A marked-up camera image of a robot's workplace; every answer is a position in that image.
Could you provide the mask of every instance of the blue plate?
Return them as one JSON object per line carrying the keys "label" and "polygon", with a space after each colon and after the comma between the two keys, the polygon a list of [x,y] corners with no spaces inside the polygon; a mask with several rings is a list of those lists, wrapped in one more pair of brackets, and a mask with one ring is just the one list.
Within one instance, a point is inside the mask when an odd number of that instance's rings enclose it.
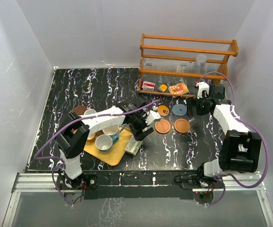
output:
{"label": "blue plate", "polygon": [[183,104],[176,104],[173,106],[172,112],[177,116],[184,116],[187,113],[187,107]]}

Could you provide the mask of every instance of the plastic container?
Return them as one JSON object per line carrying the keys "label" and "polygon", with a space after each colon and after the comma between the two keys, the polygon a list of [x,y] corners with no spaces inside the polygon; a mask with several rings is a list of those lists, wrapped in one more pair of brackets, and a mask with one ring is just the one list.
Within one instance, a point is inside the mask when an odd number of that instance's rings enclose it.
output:
{"label": "plastic container", "polygon": [[207,61],[207,56],[206,55],[204,55],[204,54],[198,54],[196,56],[195,65],[198,68],[202,68],[202,67],[204,67],[206,61]]}

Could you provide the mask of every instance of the white wall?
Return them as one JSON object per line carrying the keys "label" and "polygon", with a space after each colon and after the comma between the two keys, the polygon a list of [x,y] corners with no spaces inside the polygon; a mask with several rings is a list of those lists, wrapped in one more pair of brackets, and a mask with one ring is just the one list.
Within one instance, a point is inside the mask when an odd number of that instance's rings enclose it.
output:
{"label": "white wall", "polygon": [[232,40],[254,0],[17,0],[53,66],[138,66],[141,34]]}
{"label": "white wall", "polygon": [[0,226],[32,148],[52,71],[16,0],[0,0]]}
{"label": "white wall", "polygon": [[[236,110],[261,130],[268,142],[271,162],[264,183],[273,210],[273,0],[255,1],[236,39],[239,55],[229,62]],[[261,157],[260,170],[264,154]]]}

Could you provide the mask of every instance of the coffee cup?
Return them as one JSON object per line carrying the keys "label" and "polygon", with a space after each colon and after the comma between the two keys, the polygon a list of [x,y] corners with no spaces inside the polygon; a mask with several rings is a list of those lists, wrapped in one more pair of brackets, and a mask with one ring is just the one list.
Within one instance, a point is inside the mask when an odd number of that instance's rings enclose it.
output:
{"label": "coffee cup", "polygon": [[95,140],[95,146],[105,154],[111,151],[112,145],[112,138],[109,135],[103,134]]}
{"label": "coffee cup", "polygon": [[97,112],[93,109],[88,109],[84,112],[84,115],[96,114]]}
{"label": "coffee cup", "polygon": [[103,129],[105,135],[109,135],[112,138],[112,143],[115,144],[119,140],[119,134],[124,130],[125,126],[119,129],[119,126],[114,125]]}

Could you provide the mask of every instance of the blue mug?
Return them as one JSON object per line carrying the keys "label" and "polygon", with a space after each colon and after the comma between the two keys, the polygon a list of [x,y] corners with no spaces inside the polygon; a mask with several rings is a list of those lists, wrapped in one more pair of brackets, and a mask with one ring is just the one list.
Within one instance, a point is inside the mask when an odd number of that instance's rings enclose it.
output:
{"label": "blue mug", "polygon": [[103,133],[109,135],[112,139],[112,143],[115,144],[119,140],[119,134],[125,129],[125,126],[122,125],[122,128],[119,129],[118,125],[110,126],[103,129]]}

